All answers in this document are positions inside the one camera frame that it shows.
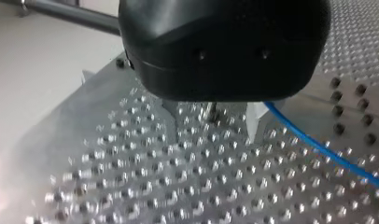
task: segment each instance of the black plastic cover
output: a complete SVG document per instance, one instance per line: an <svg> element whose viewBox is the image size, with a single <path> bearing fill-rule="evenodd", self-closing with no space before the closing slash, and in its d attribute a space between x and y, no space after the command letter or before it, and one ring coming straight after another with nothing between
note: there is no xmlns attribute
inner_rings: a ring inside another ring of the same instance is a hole
<svg viewBox="0 0 379 224"><path fill-rule="evenodd" d="M143 85L179 101L269 101L310 80L328 0L120 0L124 47Z"/></svg>

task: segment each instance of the metal surface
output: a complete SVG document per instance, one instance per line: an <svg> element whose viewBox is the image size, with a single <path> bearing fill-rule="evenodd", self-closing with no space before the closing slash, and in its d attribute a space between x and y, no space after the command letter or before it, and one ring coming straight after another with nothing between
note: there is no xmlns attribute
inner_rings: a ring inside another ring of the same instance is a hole
<svg viewBox="0 0 379 224"><path fill-rule="evenodd" d="M340 27L366 44L379 34L352 30L354 21L379 26L379 1L334 0L333 8L331 36ZM343 40L330 44L345 55ZM379 175L379 85L366 90L372 110L344 100L351 76L341 77L342 101L332 102L325 92L337 74L321 76L323 60L316 85L287 99L282 111ZM276 121L261 144L250 144L246 104L218 104L218 120L210 123L200 119L204 105L167 104L134 77L129 66L122 72L109 64L16 148L0 152L0 223L379 223L379 189Z"/></svg>

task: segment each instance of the metal bar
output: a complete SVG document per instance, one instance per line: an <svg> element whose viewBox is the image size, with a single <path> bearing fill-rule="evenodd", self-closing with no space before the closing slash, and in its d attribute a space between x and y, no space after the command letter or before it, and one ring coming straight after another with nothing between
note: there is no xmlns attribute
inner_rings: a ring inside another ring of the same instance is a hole
<svg viewBox="0 0 379 224"><path fill-rule="evenodd" d="M2 0L2 2L22 5L25 8L51 17L70 21L112 35L120 35L118 18L100 12L50 0Z"/></svg>

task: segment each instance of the blue tube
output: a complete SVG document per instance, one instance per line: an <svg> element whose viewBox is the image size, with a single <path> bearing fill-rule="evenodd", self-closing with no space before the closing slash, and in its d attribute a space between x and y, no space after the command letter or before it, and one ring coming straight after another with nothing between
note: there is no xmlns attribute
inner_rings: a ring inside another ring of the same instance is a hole
<svg viewBox="0 0 379 224"><path fill-rule="evenodd" d="M333 151L322 146L315 139L313 139L312 137L308 136L306 133L301 131L298 127L296 127L293 123L291 123L291 121L288 120L282 113L280 113L279 110L277 110L277 108L274 106L274 103L271 103L271 102L264 102L264 103L268 107L268 109L280 120L280 122L282 122L289 130L291 130L299 138L301 138L301 140L304 143L318 149L318 151L321 154L332 158L333 161L342 165L344 168L350 170L351 172L355 173L356 175L360 175L360 176L367 178L370 183L374 184L376 187L379 187L379 178L377 178L377 177L373 176L371 173L366 172L365 170L359 168L355 164L350 163L350 161L347 161L346 159L339 157Z"/></svg>

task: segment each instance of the aluminum plate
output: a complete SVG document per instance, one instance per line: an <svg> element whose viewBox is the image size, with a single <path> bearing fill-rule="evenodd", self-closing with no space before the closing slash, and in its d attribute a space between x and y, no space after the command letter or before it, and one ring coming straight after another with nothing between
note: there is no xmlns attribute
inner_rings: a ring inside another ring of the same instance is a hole
<svg viewBox="0 0 379 224"><path fill-rule="evenodd" d="M316 75L282 111L379 176L379 0L331 5ZM0 152L0 223L379 223L379 189L277 121L249 144L246 104L208 123L203 104L164 102L134 77L109 64Z"/></svg>

